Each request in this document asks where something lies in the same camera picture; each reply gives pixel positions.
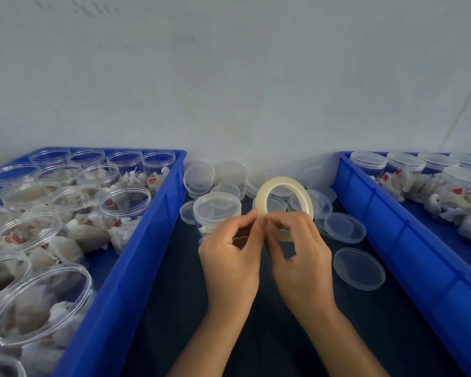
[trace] yellowish tape ring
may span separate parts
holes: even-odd
[[[275,177],[265,184],[258,190],[257,196],[255,197],[255,208],[257,208],[258,216],[267,214],[267,198],[270,192],[277,186],[285,186],[298,197],[300,207],[303,212],[306,212],[311,219],[314,219],[314,211],[312,208],[312,200],[299,182],[289,177]],[[289,232],[281,231],[272,223],[267,224],[267,230],[272,232],[277,240],[281,242],[293,242],[293,237]]]

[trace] forearm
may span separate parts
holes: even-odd
[[[388,376],[352,324],[335,309],[302,323],[330,377]]]
[[[167,377],[221,376],[247,316],[224,318],[208,313]]]

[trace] person's right hand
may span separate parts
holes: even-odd
[[[267,230],[265,238],[272,275],[288,308],[302,326],[309,319],[334,314],[337,306],[333,297],[332,252],[312,219],[304,212],[282,211],[268,213],[266,217],[276,227],[289,229],[295,241],[296,255],[286,259],[270,231]]]

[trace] person's left hand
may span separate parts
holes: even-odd
[[[222,222],[199,247],[208,315],[246,320],[260,282],[266,226],[253,209]]]

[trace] hand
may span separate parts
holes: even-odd
[[[253,209],[222,222],[199,247],[208,296],[208,316],[248,317],[260,282],[267,218]]]
[[[304,212],[273,212],[266,217],[280,229],[289,229],[296,255],[286,259],[276,237],[266,232],[272,275],[284,302],[299,323],[329,317],[336,312],[333,297],[332,252],[314,222]]]

